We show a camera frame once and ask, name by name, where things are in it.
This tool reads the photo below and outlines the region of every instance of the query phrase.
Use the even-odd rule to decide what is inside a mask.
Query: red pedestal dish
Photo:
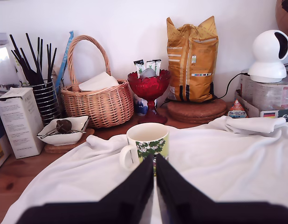
[[[165,124],[167,117],[158,114],[154,100],[166,91],[170,81],[169,71],[161,70],[159,76],[144,79],[138,78],[137,73],[133,72],[128,75],[128,81],[134,93],[147,100],[148,111],[139,119],[139,124],[149,122]]]

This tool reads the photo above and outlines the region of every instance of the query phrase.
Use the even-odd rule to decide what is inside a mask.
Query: yellow bag
[[[169,71],[168,98],[203,102],[213,98],[213,75],[219,38],[214,16],[199,26],[185,24],[175,28],[167,18]]]

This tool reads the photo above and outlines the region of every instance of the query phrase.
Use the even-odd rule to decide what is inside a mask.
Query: white mug
[[[160,153],[169,159],[169,130],[159,123],[143,123],[131,127],[126,133],[128,146],[123,147],[119,155],[120,165],[134,170],[149,154]]]

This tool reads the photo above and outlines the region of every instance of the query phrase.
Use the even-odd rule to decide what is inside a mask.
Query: basket handle
[[[74,48],[77,45],[78,42],[82,41],[82,40],[87,40],[92,42],[94,45],[97,46],[97,48],[101,51],[103,58],[105,60],[105,65],[106,65],[106,72],[111,76],[111,71],[110,71],[110,64],[109,64],[109,59],[107,56],[106,51],[104,50],[104,48],[99,44],[99,42],[96,41],[96,39],[94,39],[91,36],[88,35],[80,35],[77,36],[72,43],[69,46],[69,53],[68,53],[68,65],[69,65],[69,75],[70,75],[70,80],[72,83],[72,91],[73,92],[78,92],[80,91],[79,88],[79,84],[78,81],[75,78],[75,71],[74,71],[74,65],[73,65],[73,54],[74,54]]]

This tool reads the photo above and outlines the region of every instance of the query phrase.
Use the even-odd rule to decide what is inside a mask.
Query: green leaf pattern
[[[166,141],[164,139],[150,142],[136,141],[138,156],[145,159],[149,154],[160,153],[165,143]]]

